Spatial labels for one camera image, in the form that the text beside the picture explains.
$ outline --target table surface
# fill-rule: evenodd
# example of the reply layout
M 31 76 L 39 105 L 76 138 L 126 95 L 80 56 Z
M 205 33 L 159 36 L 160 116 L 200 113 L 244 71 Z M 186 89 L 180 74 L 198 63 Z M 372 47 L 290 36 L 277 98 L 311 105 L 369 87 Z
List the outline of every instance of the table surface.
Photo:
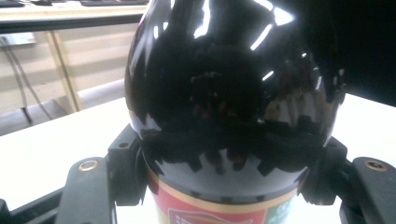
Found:
M 396 165 L 392 150 L 396 108 L 347 95 L 333 136 L 348 147 L 347 158 L 373 157 Z M 0 198 L 13 210 L 64 186 L 69 168 L 89 157 L 104 157 L 107 147 L 129 122 L 119 99 L 0 137 Z M 287 223 L 340 223 L 340 200 L 314 206 L 300 196 Z M 156 223 L 147 195 L 142 206 L 118 207 L 122 223 Z

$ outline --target red label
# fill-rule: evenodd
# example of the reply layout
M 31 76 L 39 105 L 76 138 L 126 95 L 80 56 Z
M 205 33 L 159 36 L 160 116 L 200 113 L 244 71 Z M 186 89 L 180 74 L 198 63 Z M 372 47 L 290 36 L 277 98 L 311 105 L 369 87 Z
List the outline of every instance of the red label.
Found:
M 281 204 L 289 206 L 290 199 L 295 195 L 294 190 L 269 202 L 232 205 L 193 198 L 171 188 L 153 174 L 150 175 L 149 185 L 151 189 L 155 189 L 153 197 L 160 210 L 159 218 L 162 224 L 278 223 L 268 220 L 283 219 L 276 218 L 282 215 L 276 210 Z

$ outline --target dark glass bottle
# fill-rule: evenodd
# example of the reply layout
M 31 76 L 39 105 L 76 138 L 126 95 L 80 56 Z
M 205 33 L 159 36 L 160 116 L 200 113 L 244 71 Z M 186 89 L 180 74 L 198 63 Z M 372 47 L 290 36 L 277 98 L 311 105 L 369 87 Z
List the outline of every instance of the dark glass bottle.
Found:
M 302 184 L 344 98 L 326 10 L 306 4 L 149 3 L 125 88 L 152 176 L 220 204 L 266 202 Z

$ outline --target black object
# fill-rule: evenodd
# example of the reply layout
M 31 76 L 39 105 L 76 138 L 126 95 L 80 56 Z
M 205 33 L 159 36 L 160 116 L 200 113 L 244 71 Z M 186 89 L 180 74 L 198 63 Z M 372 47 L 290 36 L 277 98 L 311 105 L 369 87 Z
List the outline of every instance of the black object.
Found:
M 12 0 L 0 0 L 0 8 L 2 7 L 24 7 L 24 4 Z
M 23 21 L 0 21 L 0 34 L 51 31 L 63 29 L 76 29 L 94 26 L 119 25 L 137 23 L 142 18 L 142 14 L 135 15 L 114 15 L 111 17 L 91 17 L 78 19 L 43 19 L 43 20 L 23 20 Z
M 326 147 L 316 153 L 314 162 L 309 165 L 309 176 L 304 182 L 302 194 L 308 203 L 331 205 L 335 201 L 337 191 L 334 185 L 340 182 L 339 170 L 346 162 L 347 148 L 331 138 Z
M 32 4 L 40 7 L 51 7 L 52 1 L 51 0 L 31 0 Z
M 116 211 L 108 171 L 104 158 L 89 158 L 73 165 L 56 223 L 112 223 Z
M 305 12 L 316 24 L 265 3 L 154 0 L 141 21 L 126 103 L 149 169 L 171 188 L 272 200 L 301 184 L 330 137 L 345 92 L 326 6 Z
M 20 224 L 20 223 L 54 223 L 58 214 L 58 206 L 62 197 L 62 190 L 57 189 L 31 203 L 28 203 L 13 211 L 8 211 L 7 204 L 0 200 L 0 223 Z
M 363 157 L 355 159 L 348 169 L 350 186 L 345 188 L 344 185 L 340 194 L 341 211 L 349 214 L 345 223 L 359 223 L 362 218 L 366 223 L 394 223 L 396 213 L 390 208 L 396 202 L 395 168 L 386 162 Z
M 118 206 L 143 202 L 147 188 L 147 171 L 143 154 L 131 127 L 126 126 L 108 148 L 107 161 L 111 186 Z
M 84 7 L 124 7 L 124 6 L 143 6 L 148 3 L 146 0 L 82 0 L 79 1 Z
M 346 89 L 396 106 L 395 1 L 328 1 Z

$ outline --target cable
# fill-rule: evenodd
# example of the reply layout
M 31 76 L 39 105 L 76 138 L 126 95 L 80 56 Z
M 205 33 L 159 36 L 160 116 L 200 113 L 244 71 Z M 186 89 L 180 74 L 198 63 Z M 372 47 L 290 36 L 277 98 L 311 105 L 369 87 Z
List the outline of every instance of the cable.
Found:
M 7 40 L 5 37 L 0 36 L 0 44 L 1 44 L 1 47 L 5 50 L 8 62 L 11 65 L 12 71 L 14 72 L 15 79 L 17 80 L 18 88 L 20 89 L 20 92 L 21 92 L 21 99 L 22 99 L 23 107 L 27 107 L 26 94 L 25 94 L 23 86 L 22 86 L 20 74 L 17 70 L 17 67 L 15 66 L 15 63 L 12 61 L 11 56 L 9 55 L 8 51 L 6 50 Z
M 25 72 L 24 72 L 24 70 L 23 70 L 23 68 L 22 68 L 22 66 L 21 66 L 21 64 L 20 64 L 20 62 L 19 62 L 19 60 L 18 60 L 18 58 L 15 56 L 14 51 L 13 51 L 12 48 L 9 46 L 7 40 L 6 40 L 5 38 L 2 37 L 2 38 L 1 38 L 1 43 L 2 43 L 2 46 L 3 46 L 4 49 L 5 49 L 5 53 L 6 53 L 7 57 L 9 57 L 9 59 L 11 59 L 11 61 L 9 61 L 10 64 L 11 64 L 11 66 L 12 66 L 13 69 L 14 69 L 14 68 L 15 68 L 15 64 L 16 64 L 16 67 L 17 67 L 17 68 L 20 70 L 20 72 L 21 72 L 21 76 L 22 76 L 23 81 L 25 82 L 25 84 L 26 84 L 27 88 L 29 89 L 29 91 L 32 93 L 32 95 L 33 95 L 33 97 L 35 98 L 35 101 L 37 102 L 37 104 L 38 104 L 38 106 L 40 107 L 40 109 L 46 114 L 46 116 L 47 116 L 49 119 L 53 119 L 52 116 L 50 115 L 50 113 L 49 113 L 49 112 L 46 110 L 46 108 L 41 104 L 40 99 L 38 98 L 37 94 L 35 93 L 35 90 L 33 90 L 33 88 L 32 88 L 32 86 L 31 86 L 29 80 L 27 79 L 27 76 L 26 76 L 26 74 L 25 74 Z

